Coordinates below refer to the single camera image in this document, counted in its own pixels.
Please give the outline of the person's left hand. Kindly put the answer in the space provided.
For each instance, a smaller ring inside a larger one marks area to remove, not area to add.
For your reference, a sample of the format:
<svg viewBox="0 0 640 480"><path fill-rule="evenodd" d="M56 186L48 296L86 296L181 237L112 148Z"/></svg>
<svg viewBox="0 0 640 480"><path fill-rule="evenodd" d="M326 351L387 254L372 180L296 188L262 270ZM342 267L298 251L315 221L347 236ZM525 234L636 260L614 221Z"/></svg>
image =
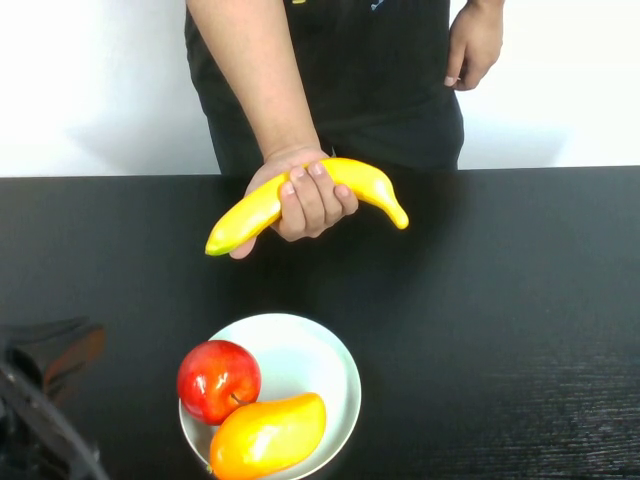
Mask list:
<svg viewBox="0 0 640 480"><path fill-rule="evenodd" d="M444 84L475 89L498 61L503 45L504 1L467 1L450 28Z"/></svg>

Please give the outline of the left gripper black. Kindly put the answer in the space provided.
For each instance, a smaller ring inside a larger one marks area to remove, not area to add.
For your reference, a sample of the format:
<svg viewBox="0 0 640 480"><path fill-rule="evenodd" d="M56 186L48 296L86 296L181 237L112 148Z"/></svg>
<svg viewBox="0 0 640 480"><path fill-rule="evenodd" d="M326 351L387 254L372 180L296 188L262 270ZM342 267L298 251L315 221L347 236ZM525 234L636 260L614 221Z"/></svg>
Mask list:
<svg viewBox="0 0 640 480"><path fill-rule="evenodd" d="M58 400L82 370L98 358L106 332L87 317L33 325L1 326L1 359Z"/></svg>

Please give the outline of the person's right hand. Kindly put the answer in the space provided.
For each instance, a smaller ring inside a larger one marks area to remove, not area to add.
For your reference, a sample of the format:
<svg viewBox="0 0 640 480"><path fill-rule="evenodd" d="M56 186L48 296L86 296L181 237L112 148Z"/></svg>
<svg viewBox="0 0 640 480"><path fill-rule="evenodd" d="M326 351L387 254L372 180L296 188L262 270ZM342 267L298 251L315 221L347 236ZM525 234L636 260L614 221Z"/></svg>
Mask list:
<svg viewBox="0 0 640 480"><path fill-rule="evenodd" d="M281 218L273 224L286 241L317 238L343 217L358 209L356 195L337 185L322 161L328 155L317 145L278 147L265 154L263 165L251 178L247 194L270 179L286 174L279 190Z"/></svg>

